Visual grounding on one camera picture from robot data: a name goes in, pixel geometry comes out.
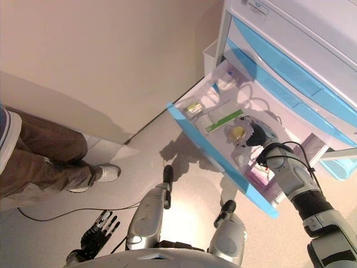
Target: wire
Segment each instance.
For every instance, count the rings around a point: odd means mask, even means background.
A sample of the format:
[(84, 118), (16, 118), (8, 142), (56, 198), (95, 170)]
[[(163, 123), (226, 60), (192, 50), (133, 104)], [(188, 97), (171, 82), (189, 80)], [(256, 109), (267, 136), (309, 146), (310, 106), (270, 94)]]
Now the wire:
[(321, 192), (322, 192), (322, 189), (321, 189), (321, 186), (320, 186), (320, 183), (315, 175), (315, 169), (313, 167), (310, 166), (310, 163), (308, 162), (308, 159), (307, 159), (307, 156), (306, 156), (306, 152), (305, 152), (305, 149), (302, 147), (302, 145), (298, 142), (295, 142), (295, 141), (286, 141), (286, 142), (283, 142), (283, 144), (287, 144), (287, 143), (293, 143), (293, 144), (296, 144), (297, 146), (300, 147), (302, 153), (303, 153), (303, 156), (305, 158), (305, 161), (306, 161), (306, 164), (307, 164), (307, 171), (310, 173), (310, 177), (313, 178), (313, 180), (315, 180), (317, 186), (320, 188)]
[(306, 163), (302, 162), (302, 161), (301, 161), (300, 159), (298, 159), (298, 158), (295, 158), (295, 157), (292, 157), (292, 156), (287, 156), (287, 155), (270, 156), (270, 157), (267, 157), (267, 159), (269, 159), (269, 158), (285, 157), (285, 158), (295, 159), (296, 161), (302, 163), (302, 164), (306, 167), (307, 171), (309, 172), (310, 177), (316, 182), (317, 186), (320, 188), (320, 190), (321, 190), (321, 192), (322, 192), (320, 183), (319, 183), (319, 181), (318, 181), (318, 179), (317, 179), (317, 177), (316, 177), (316, 175), (315, 175), (315, 173), (314, 173), (314, 172), (315, 172), (315, 169), (314, 169), (313, 167), (311, 167), (311, 166), (310, 166), (310, 163), (308, 162), (305, 149), (302, 147), (302, 145), (301, 145), (300, 143), (295, 142), (295, 141), (286, 141), (286, 142), (283, 142), (282, 144), (287, 144), (287, 143), (293, 143), (293, 144), (296, 144), (297, 146), (300, 147), (300, 149), (301, 149), (301, 151), (302, 151), (302, 153), (303, 153), (303, 156), (304, 156), (304, 158), (305, 158)]
[(291, 158), (296, 161), (299, 161), (301, 164), (303, 164), (308, 169), (308, 166), (303, 161), (301, 161), (300, 159), (298, 159), (296, 157), (292, 157), (292, 156), (288, 156), (288, 155), (273, 155), (273, 156), (266, 157), (266, 160), (271, 159), (271, 158), (279, 158), (279, 157)]
[(79, 209), (75, 209), (75, 210), (71, 210), (69, 212), (66, 212), (64, 214), (61, 214), (61, 215), (58, 215), (56, 217), (53, 217), (53, 218), (50, 218), (50, 219), (36, 219), (36, 218), (32, 218), (31, 216), (28, 216), (26, 215), (20, 208), (17, 208), (17, 210), (23, 215), (25, 216), (26, 218), (28, 219), (31, 219), (33, 221), (36, 221), (36, 222), (49, 222), (53, 219), (58, 219), (60, 217), (63, 217), (63, 216), (66, 216), (68, 214), (71, 214), (71, 213), (74, 213), (74, 212), (77, 212), (77, 211), (81, 211), (81, 210), (112, 210), (112, 211), (117, 211), (117, 210), (126, 210), (126, 209), (131, 209), (131, 208), (137, 208), (138, 207), (138, 204), (140, 202), (137, 202), (135, 204), (132, 204), (130, 205), (129, 207), (125, 207), (125, 208), (116, 208), (116, 209), (108, 209), (108, 208), (79, 208)]
[(122, 245), (122, 243), (124, 243), (125, 239), (127, 239), (126, 236), (124, 237), (123, 240), (121, 240), (121, 242), (119, 244), (117, 244), (117, 246), (111, 251), (110, 254), (113, 254), (118, 249), (118, 247), (120, 247)]

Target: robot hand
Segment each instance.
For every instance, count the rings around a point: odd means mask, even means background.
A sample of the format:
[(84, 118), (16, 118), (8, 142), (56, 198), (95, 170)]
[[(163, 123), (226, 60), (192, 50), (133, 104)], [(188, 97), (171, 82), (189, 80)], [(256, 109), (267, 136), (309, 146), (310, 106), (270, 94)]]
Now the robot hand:
[(252, 120), (250, 125), (254, 132), (246, 145), (264, 147), (257, 162), (274, 172), (274, 179), (298, 210), (306, 233), (313, 238), (307, 250), (314, 267), (357, 267), (357, 235), (326, 200), (309, 164), (279, 143), (265, 124)]
[[(116, 222), (117, 216), (114, 216), (104, 228), (112, 214), (113, 212), (109, 210), (104, 210), (101, 213), (94, 224), (82, 236), (80, 241), (81, 249), (74, 250), (68, 255), (67, 264), (88, 261), (96, 257), (120, 225), (120, 221)], [(109, 231), (114, 222), (116, 222), (116, 224), (112, 230)]]

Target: shoe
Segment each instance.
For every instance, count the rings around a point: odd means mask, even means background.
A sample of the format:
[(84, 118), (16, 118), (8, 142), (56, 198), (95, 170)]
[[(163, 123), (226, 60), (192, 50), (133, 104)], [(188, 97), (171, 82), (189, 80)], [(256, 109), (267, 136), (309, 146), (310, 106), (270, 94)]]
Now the shoe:
[[(113, 164), (108, 164), (106, 166), (97, 166), (97, 167), (102, 170), (102, 174), (99, 179), (94, 181), (95, 183), (97, 181), (102, 182), (102, 183), (114, 181), (120, 176), (120, 174), (122, 172), (122, 170), (120, 169), (119, 166), (113, 165)], [(70, 189), (68, 191), (70, 191), (71, 193), (83, 193), (83, 192), (87, 191), (90, 187), (91, 186), (88, 185), (88, 186), (81, 187), (81, 188)]]
[(102, 183), (107, 183), (109, 181), (116, 180), (119, 178), (122, 170), (119, 166), (108, 164), (106, 166), (99, 166), (102, 169), (101, 177), (96, 181), (101, 181)]

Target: label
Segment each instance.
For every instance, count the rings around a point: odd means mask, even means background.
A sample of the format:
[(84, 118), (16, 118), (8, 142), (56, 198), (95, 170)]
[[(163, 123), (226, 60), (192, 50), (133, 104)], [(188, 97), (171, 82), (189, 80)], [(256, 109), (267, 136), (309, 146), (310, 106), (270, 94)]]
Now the label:
[(265, 7), (262, 3), (256, 0), (248, 0), (248, 6), (250, 10), (252, 10), (255, 14), (266, 18), (267, 14), (269, 13), (269, 9)]

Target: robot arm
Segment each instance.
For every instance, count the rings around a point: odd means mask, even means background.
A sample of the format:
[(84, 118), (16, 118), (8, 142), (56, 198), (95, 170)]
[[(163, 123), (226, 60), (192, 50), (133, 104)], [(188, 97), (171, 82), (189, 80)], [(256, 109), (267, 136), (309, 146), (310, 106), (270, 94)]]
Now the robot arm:
[(356, 233), (326, 201), (298, 157), (277, 140), (250, 142), (264, 147), (258, 163), (274, 172), (277, 183), (298, 210), (305, 231), (314, 238), (307, 246), (314, 267), (357, 267)]

